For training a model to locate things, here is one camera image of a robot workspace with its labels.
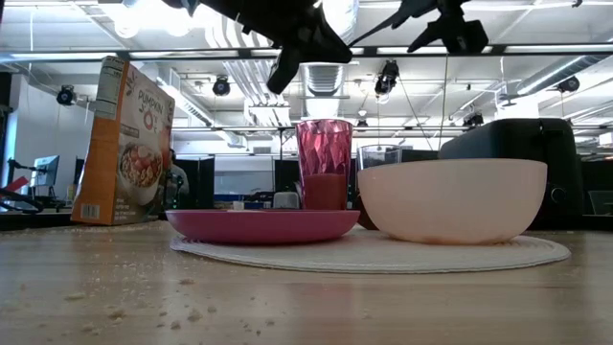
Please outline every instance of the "placemat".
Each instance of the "placemat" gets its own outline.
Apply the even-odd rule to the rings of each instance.
[[[479,246],[396,241],[378,231],[352,230],[337,241],[287,246],[210,244],[177,237],[173,250],[257,267],[336,273],[442,273],[511,269],[568,258],[563,245],[519,236]]]

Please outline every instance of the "pink cup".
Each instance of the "pink cup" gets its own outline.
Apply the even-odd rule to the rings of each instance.
[[[353,125],[341,120],[313,120],[296,125],[303,208],[347,208],[352,134]]]

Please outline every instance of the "wooden table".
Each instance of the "wooden table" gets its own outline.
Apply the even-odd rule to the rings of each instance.
[[[0,342],[613,343],[609,234],[533,233],[567,245],[573,257],[526,269],[432,275],[224,264],[172,252],[174,235],[164,222],[0,234]],[[194,284],[181,285],[182,279]],[[193,309],[202,318],[191,322]],[[114,311],[125,313],[122,320],[109,318]],[[172,321],[181,328],[172,330]]]

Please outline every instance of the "black cable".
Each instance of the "black cable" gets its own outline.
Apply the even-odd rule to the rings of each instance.
[[[406,88],[404,88],[404,82],[402,81],[402,78],[400,76],[398,76],[398,80],[400,81],[400,86],[402,86],[402,91],[404,92],[404,97],[406,97],[406,102],[408,102],[409,106],[411,107],[411,112],[413,113],[413,117],[415,118],[415,121],[417,121],[418,127],[421,129],[421,134],[423,134],[423,138],[425,139],[425,142],[428,144],[428,147],[430,147],[430,150],[434,150],[432,149],[432,145],[430,145],[430,139],[428,139],[428,136],[425,134],[425,130],[423,130],[423,127],[421,126],[420,118],[418,117],[418,113],[415,112],[415,108],[413,107],[413,104],[411,103],[411,99],[409,99],[409,94],[406,92]]]
[[[9,190],[6,190],[4,188],[0,188],[0,196],[4,196],[4,198],[0,198],[0,207],[7,209],[9,211],[18,211],[18,212],[23,212],[26,215],[35,215],[37,213],[41,213],[44,209],[44,207],[42,206],[42,204],[30,197],[27,197],[25,195],[21,195],[15,192],[11,192]],[[33,206],[35,208],[35,210],[32,209],[22,209],[19,207],[14,207],[14,206],[10,206],[9,204],[5,203],[4,201],[21,201],[21,202],[25,202],[30,204],[31,206]]]

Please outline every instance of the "pink plate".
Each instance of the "pink plate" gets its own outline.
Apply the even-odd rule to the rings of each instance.
[[[234,244],[287,244],[338,239],[352,230],[359,211],[167,211],[189,239]]]

